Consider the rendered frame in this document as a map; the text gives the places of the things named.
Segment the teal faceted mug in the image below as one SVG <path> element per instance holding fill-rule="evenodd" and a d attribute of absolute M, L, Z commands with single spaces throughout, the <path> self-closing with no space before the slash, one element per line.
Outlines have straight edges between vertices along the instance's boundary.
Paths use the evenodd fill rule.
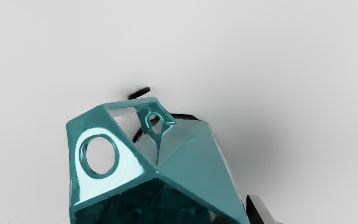
<path fill-rule="evenodd" d="M 207 122 L 149 97 L 99 105 L 66 128 L 71 224 L 250 224 Z"/>

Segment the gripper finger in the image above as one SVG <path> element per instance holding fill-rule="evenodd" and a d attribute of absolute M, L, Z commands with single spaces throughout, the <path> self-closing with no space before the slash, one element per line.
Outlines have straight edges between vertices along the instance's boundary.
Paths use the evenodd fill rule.
<path fill-rule="evenodd" d="M 277 222 L 258 195 L 248 195 L 246 213 L 250 224 L 282 224 Z"/>

